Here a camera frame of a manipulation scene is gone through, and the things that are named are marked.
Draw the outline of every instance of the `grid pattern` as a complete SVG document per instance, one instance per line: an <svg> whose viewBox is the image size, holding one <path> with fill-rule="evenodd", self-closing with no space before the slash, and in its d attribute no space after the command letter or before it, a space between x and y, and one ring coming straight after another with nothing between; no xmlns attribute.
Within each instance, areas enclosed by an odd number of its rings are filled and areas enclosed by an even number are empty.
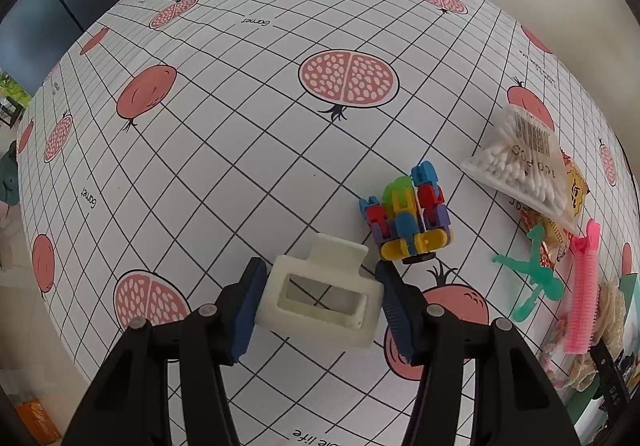
<svg viewBox="0 0 640 446"><path fill-rule="evenodd" d="M370 273L377 252L357 198L379 193L423 159L438 171L455 231L439 258L459 268L456 283L485 297L490 319L508 316L530 286L491 257L527 256L518 206L458 165L482 146L516 81L543 100L562 149L590 185L580 227L589 217L602 224L603 277L620 275L625 242L639 248L636 185L606 119L556 58L489 2L460 0L468 13L458 15L423 0L198 0L149 27L175 1L116 4L52 69L20 126L34 120L19 156L26 234L30 245L40 233L54 245L54 286L44 299L88 379L122 333L113 291L125 272L161 275L193 309L235 282L251 256L269 264L283 253L304 258L312 234L324 232L369 246L363 270ZM105 26L100 43L80 55ZM390 64L396 97L331 121L321 112L330 105L298 80L300 64L328 49ZM157 64L177 69L175 83L129 126L116 101ZM67 113L72 129L45 163L47 138ZM615 187L601 144L616 164ZM401 270L422 289L435 285L425 265ZM571 272L567 256L558 267L567 289ZM344 304L313 285L299 285L297 296L332 309ZM518 324L534 352L565 305L544 299ZM399 444L417 383L386 364L385 329L382 315L373 348L363 352L256 328L247 354L223 372L241 442L275 446L299 431L343 446ZM558 374L569 369L571 357L554 360ZM179 383L171 365L175 446L186 444ZM469 362L456 442L463 446L473 397Z"/></svg>

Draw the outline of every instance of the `colorful plastic toy robot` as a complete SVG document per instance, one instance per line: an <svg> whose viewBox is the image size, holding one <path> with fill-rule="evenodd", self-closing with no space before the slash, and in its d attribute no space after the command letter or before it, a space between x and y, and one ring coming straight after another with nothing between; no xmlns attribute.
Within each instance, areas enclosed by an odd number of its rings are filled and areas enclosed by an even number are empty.
<svg viewBox="0 0 640 446"><path fill-rule="evenodd" d="M453 240L438 175L428 161L414 166L411 177L403 175L387 185L382 203L369 197L359 205L386 261L428 261Z"/></svg>

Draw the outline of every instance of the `halved pomegranate illustration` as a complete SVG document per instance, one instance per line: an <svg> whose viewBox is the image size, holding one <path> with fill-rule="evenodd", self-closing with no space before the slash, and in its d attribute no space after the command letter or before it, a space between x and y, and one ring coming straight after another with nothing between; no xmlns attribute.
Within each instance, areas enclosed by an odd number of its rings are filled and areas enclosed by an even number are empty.
<svg viewBox="0 0 640 446"><path fill-rule="evenodd" d="M459 0L423 0L427 1L429 4L440 8L440 11L443 13L459 13L460 15L466 15L469 13L469 10L466 9L466 6Z"/></svg>
<svg viewBox="0 0 640 446"><path fill-rule="evenodd" d="M53 244L44 233L36 237L31 250L31 265L38 287L48 293L53 287L56 261L53 256Z"/></svg>
<svg viewBox="0 0 640 446"><path fill-rule="evenodd" d="M80 54L84 54L85 52L93 49L95 46L100 44L100 42L104 38L104 35L106 35L108 32L109 28L107 26L104 26L99 32L95 33L95 35L92 36L84 46L82 46Z"/></svg>
<svg viewBox="0 0 640 446"><path fill-rule="evenodd" d="M616 172L616 162L613 160L613 155L602 140L600 140L600 160L602 162L602 168L604 170L604 176L607 178L607 182L615 186L618 180L618 173Z"/></svg>
<svg viewBox="0 0 640 446"><path fill-rule="evenodd" d="M396 71L377 56L334 49L307 58L298 77L316 98L335 104L328 110L331 120L346 119L347 107L371 108L390 102L398 93Z"/></svg>
<svg viewBox="0 0 640 446"><path fill-rule="evenodd" d="M478 291L457 283L446 285L447 277L452 271L444 273L440 262L440 272L435 267L430 273L436 278L436 287L432 287L422 293L428 303L437 303L449 309L460 319L483 325L489 324L489 309L486 301ZM410 381L419 381L422 375L422 366L411 366L405 357L398 352L396 342L388 327L385 333L385 359L389 368L399 377Z"/></svg>
<svg viewBox="0 0 640 446"><path fill-rule="evenodd" d="M71 126L73 125L73 118L71 114L65 113L62 119L53 127L53 130L49 134L47 139L47 145L44 147L44 162L49 163L54 157L56 157L62 147L65 146L66 139L71 132Z"/></svg>
<svg viewBox="0 0 640 446"><path fill-rule="evenodd" d="M551 49L549 49L547 46L545 46L545 44L543 44L540 39L534 35L533 33L531 33L527 28L525 28L524 26L520 26L522 28L522 32L527 36L527 38L529 38L530 42L536 46L538 49L542 49L542 51L548 53L548 54L553 54L553 52L551 51Z"/></svg>
<svg viewBox="0 0 640 446"><path fill-rule="evenodd" d="M27 142L29 141L29 138L31 137L32 132L33 132L33 119L29 121L27 128L25 128L22 135L20 135L20 142L18 143L18 153L22 152L24 150L24 147L27 146Z"/></svg>
<svg viewBox="0 0 640 446"><path fill-rule="evenodd" d="M147 67L127 84L116 102L116 112L128 119L123 130L135 127L133 120L158 105L169 94L178 71L169 65Z"/></svg>
<svg viewBox="0 0 640 446"><path fill-rule="evenodd" d="M139 269L127 271L118 280L113 289L113 308L122 330L127 329L135 316L160 325L182 320L191 312L175 285L155 273Z"/></svg>
<svg viewBox="0 0 640 446"><path fill-rule="evenodd" d="M174 4L167 6L152 18L151 22L149 22L149 27L155 30L161 28L172 20L177 19L181 14L189 11L197 3L198 0L177 0Z"/></svg>
<svg viewBox="0 0 640 446"><path fill-rule="evenodd" d="M540 101L535 94L529 89L525 89L524 83L516 80L517 85L512 85L507 89L507 100L512 105L522 107L529 114L535 116L542 121L552 131L555 131L554 121L549 114L549 110L545 107L545 104Z"/></svg>
<svg viewBox="0 0 640 446"><path fill-rule="evenodd" d="M628 242L622 246L622 274L631 274L631 246Z"/></svg>

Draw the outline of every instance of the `barcode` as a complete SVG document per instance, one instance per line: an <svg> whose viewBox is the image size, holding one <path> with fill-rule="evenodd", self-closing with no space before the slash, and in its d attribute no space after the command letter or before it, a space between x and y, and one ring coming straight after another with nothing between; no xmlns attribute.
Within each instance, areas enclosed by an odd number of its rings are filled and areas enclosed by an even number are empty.
<svg viewBox="0 0 640 446"><path fill-rule="evenodd" d="M529 149L549 156L549 134L529 123L518 113L514 113L516 119L516 136L522 139Z"/></svg>

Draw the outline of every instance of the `bag of cotton swabs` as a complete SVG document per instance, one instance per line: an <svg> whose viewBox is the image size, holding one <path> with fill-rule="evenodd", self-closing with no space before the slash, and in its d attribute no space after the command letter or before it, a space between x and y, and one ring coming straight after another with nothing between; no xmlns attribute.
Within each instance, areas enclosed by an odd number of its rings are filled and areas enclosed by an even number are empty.
<svg viewBox="0 0 640 446"><path fill-rule="evenodd" d="M540 119L509 104L497 116L487 145L461 168L469 176L577 232L558 138Z"/></svg>

